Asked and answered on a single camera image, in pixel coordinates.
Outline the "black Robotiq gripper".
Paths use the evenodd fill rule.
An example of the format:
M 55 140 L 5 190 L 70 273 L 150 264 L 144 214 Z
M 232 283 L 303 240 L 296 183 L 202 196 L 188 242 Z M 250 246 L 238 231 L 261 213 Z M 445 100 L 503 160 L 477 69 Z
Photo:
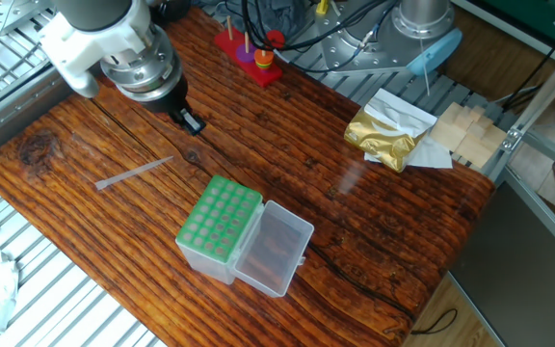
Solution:
M 187 92 L 188 83 L 182 76 L 169 92 L 151 102 L 151 108 L 153 113 L 168 114 L 172 120 L 178 120 L 184 130 L 196 136 L 205 128 L 206 123 L 192 114 L 191 106 L 186 99 Z

